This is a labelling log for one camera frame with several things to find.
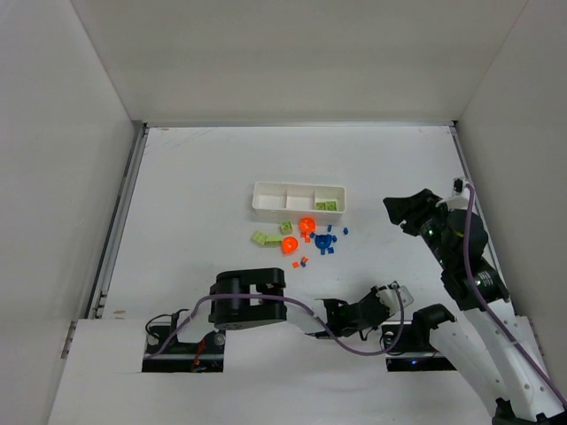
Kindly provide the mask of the blue round lego piece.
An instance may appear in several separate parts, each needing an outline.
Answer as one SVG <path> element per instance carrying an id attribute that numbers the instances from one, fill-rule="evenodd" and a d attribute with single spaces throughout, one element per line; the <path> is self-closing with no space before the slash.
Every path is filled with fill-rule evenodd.
<path id="1" fill-rule="evenodd" d="M 322 255 L 332 254 L 334 252 L 333 244 L 338 238 L 331 234 L 316 235 L 315 246 Z"/>

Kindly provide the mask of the orange round lego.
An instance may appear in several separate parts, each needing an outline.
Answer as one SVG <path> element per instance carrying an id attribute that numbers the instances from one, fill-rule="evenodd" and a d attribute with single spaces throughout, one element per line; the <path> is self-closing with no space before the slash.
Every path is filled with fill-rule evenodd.
<path id="1" fill-rule="evenodd" d="M 311 217 L 303 217 L 299 220 L 299 231 L 305 234 L 311 234 L 316 231 L 316 222 Z"/>
<path id="2" fill-rule="evenodd" d="M 299 241 L 294 236 L 286 236 L 281 242 L 281 249 L 284 255 L 290 255 L 299 248 Z"/>

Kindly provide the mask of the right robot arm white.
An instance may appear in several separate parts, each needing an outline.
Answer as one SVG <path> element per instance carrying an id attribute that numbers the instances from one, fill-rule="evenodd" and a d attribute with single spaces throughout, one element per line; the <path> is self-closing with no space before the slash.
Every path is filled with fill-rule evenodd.
<path id="1" fill-rule="evenodd" d="M 530 345 L 498 271 L 484 257 L 488 234 L 474 213 L 475 190 L 443 199 L 424 189 L 387 197 L 390 222 L 423 239 L 442 268 L 450 298 L 482 340 L 469 340 L 443 305 L 413 314 L 416 339 L 445 357 L 475 391 L 494 424 L 564 424 L 566 399 Z"/>

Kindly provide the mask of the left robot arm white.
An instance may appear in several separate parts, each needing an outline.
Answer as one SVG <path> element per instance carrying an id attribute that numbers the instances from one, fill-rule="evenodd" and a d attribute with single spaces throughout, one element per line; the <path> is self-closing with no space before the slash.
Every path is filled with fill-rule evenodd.
<path id="1" fill-rule="evenodd" d="M 284 300 L 284 271 L 261 268 L 228 271 L 216 276 L 209 294 L 208 321 L 219 330 L 244 330 L 289 322 L 311 337 L 342 338 L 377 329 L 401 313 L 408 296 L 397 283 L 374 286 L 361 300 L 348 303 L 337 298 L 320 298 L 311 307 L 305 301 Z"/>

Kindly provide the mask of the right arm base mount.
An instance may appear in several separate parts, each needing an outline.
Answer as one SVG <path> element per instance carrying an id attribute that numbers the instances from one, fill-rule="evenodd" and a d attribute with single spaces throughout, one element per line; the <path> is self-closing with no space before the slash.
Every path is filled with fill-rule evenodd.
<path id="1" fill-rule="evenodd" d="M 403 325 L 398 343 L 385 355 L 385 364 L 388 372 L 456 370 L 444 355 L 418 339 L 410 322 Z"/>

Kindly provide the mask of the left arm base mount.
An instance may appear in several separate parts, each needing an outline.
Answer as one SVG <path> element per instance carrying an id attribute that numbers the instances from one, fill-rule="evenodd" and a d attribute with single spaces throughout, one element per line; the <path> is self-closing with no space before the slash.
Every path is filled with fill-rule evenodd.
<path id="1" fill-rule="evenodd" d="M 188 309 L 174 313 L 159 314 L 144 326 L 146 334 L 145 352 L 142 360 L 143 373 L 222 373 L 226 333 L 217 329 L 208 330 L 194 340 L 184 342 L 177 334 L 159 355 L 161 345 L 166 342 L 177 325 L 187 316 Z"/>

